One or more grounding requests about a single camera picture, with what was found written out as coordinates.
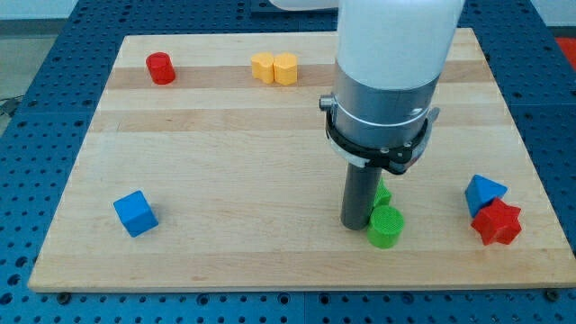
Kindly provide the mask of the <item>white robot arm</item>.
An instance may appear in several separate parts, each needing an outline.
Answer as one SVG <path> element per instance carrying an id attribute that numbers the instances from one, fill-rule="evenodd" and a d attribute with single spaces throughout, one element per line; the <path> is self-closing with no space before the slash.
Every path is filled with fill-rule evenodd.
<path id="1" fill-rule="evenodd" d="M 288 11 L 338 9 L 335 126 L 365 148 L 412 140 L 452 44 L 464 0 L 271 0 Z"/>

